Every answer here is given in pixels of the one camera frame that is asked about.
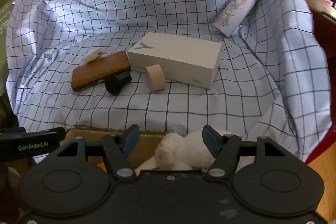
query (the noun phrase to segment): screw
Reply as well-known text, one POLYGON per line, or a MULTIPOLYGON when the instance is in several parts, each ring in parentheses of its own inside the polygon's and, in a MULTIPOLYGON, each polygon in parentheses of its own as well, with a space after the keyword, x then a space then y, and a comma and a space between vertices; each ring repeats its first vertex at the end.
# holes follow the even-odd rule
POLYGON ((130 177, 131 175, 133 175, 133 170, 130 168, 121 168, 117 171, 117 175, 120 177, 130 177))
POLYGON ((225 175, 225 171, 221 168, 213 168, 209 170, 209 175, 215 178, 219 178, 225 175))
POLYGON ((174 180, 174 179, 175 179, 175 177, 173 175, 167 176, 167 180, 174 180))

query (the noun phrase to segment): white backdrop sheet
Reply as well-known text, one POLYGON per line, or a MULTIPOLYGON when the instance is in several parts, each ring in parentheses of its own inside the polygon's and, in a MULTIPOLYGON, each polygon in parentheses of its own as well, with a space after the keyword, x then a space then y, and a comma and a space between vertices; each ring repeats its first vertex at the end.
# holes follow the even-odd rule
POLYGON ((16 0, 6 38, 6 83, 28 131, 57 126, 187 134, 205 124, 256 140, 267 135, 305 160, 331 125, 325 53, 305 0, 259 0, 230 38, 212 22, 230 0, 16 0), (117 96, 104 84, 71 89, 72 70, 101 47, 124 51, 147 32, 222 44, 210 90, 166 81, 152 93, 146 76, 117 96))

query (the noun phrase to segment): purple cartoon bunny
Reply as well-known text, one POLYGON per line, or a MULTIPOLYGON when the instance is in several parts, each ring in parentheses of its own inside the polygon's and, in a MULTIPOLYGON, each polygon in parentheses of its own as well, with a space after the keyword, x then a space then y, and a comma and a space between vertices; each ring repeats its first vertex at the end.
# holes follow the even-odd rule
POLYGON ((236 11, 239 7, 243 6, 247 0, 241 0, 238 4, 236 0, 232 0, 227 7, 227 9, 224 10, 224 14, 217 19, 217 22, 220 23, 222 26, 228 26, 230 22, 230 18, 233 17, 236 14, 236 11))

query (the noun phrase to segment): wooden floor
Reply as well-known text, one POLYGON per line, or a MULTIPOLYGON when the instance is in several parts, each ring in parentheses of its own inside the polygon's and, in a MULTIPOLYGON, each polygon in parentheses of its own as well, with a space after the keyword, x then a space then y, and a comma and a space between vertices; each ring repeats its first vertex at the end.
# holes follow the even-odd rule
POLYGON ((309 164, 324 181, 324 195, 317 212, 327 221, 336 219, 336 143, 309 164))

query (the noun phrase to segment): white box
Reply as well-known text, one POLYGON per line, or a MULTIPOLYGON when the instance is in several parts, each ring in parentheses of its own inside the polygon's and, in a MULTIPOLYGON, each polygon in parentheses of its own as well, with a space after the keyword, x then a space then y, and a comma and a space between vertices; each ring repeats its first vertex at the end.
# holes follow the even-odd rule
POLYGON ((159 64, 166 79, 209 89, 215 79, 221 44, 178 35, 147 33, 127 53, 131 67, 159 64))

